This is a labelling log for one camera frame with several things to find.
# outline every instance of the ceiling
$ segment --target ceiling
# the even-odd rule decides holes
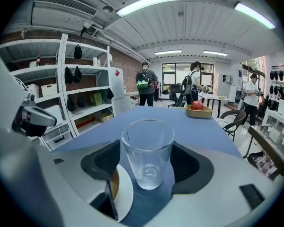
[[[79,0],[98,11],[95,17],[71,10],[39,6],[27,0],[9,24],[14,31],[28,27],[51,27],[79,32],[92,19],[101,29],[98,39],[114,41],[115,47],[140,58],[158,58],[155,52],[182,49],[180,56],[205,56],[203,50],[219,51],[227,57],[207,55],[213,60],[242,62],[284,50],[284,34],[277,17],[263,0],[183,0],[153,5],[123,18],[115,11],[138,0]],[[270,30],[253,18],[235,11],[241,1],[276,24]],[[105,13],[106,5],[114,10]]]

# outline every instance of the red apple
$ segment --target red apple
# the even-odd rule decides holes
[[[192,110],[203,110],[204,109],[204,105],[200,101],[194,101],[191,104],[190,109],[192,109]]]

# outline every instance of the glass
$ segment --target glass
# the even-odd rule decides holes
[[[122,142],[140,187],[155,189],[163,179],[175,132],[163,121],[138,120],[122,132]]]

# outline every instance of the green backpack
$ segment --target green backpack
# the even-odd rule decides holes
[[[150,80],[148,78],[147,72],[148,69],[146,70],[140,70],[138,75],[137,75],[137,88],[148,88],[150,86]]]

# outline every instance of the blue tablecloth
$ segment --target blue tablecloth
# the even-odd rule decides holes
[[[158,119],[170,124],[175,131],[175,141],[182,145],[195,145],[242,158],[240,152],[214,119],[192,119],[183,109],[137,106],[96,128],[76,137],[55,151],[78,149],[121,138],[123,129],[140,119]],[[128,172],[133,183],[133,204],[121,223],[141,227],[153,218],[170,200],[174,184],[173,169],[169,164],[162,184],[151,191],[137,184],[126,152],[121,148],[120,165]]]

